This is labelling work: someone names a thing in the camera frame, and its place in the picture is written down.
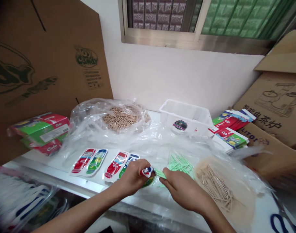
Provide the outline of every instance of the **left hand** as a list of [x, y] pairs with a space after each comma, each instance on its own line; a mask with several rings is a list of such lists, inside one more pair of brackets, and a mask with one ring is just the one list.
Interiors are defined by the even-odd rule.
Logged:
[[146, 159], [130, 162], [121, 179], [116, 181], [112, 187], [116, 188], [123, 198], [135, 194], [148, 180], [147, 177], [141, 175], [141, 171], [149, 167], [150, 163]]

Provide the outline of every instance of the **window frame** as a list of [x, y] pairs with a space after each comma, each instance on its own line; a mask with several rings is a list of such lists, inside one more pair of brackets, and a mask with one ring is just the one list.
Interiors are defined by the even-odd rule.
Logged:
[[[248, 55], [266, 55], [277, 43], [278, 40], [201, 34], [210, 4], [211, 0], [203, 0], [194, 32], [180, 32], [129, 28], [127, 0], [118, 0], [121, 41], [128, 44]], [[288, 27], [287, 29], [283, 35], [294, 28]]]

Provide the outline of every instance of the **white plastic basket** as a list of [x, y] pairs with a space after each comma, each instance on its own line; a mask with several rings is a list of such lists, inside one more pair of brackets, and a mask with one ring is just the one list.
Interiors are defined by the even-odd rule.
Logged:
[[213, 126], [207, 108], [168, 99], [159, 110], [161, 122], [178, 133], [198, 131], [206, 135], [208, 128]]

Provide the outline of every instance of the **brown cardboard box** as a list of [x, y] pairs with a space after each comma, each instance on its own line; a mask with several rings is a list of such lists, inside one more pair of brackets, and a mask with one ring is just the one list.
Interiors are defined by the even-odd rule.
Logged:
[[113, 98], [98, 14], [80, 0], [0, 1], [0, 165], [25, 152], [6, 128]]
[[248, 124], [238, 130], [249, 138], [249, 146], [263, 144], [265, 150], [245, 159], [247, 166], [263, 176], [273, 187], [296, 193], [296, 150], [293, 150], [261, 130], [255, 124]]
[[255, 68], [264, 71], [234, 105], [246, 108], [255, 124], [296, 149], [296, 31], [287, 34]]

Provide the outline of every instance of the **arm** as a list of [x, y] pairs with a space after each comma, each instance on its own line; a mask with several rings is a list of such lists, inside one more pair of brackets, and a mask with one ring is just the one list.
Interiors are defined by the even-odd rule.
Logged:
[[159, 178], [181, 207], [201, 214], [213, 233], [236, 233], [210, 195], [189, 175], [163, 169], [167, 179]]
[[147, 160], [132, 161], [120, 180], [103, 192], [87, 199], [47, 222], [34, 233], [85, 232], [104, 212], [127, 196], [133, 195], [148, 180], [140, 171], [150, 167]]

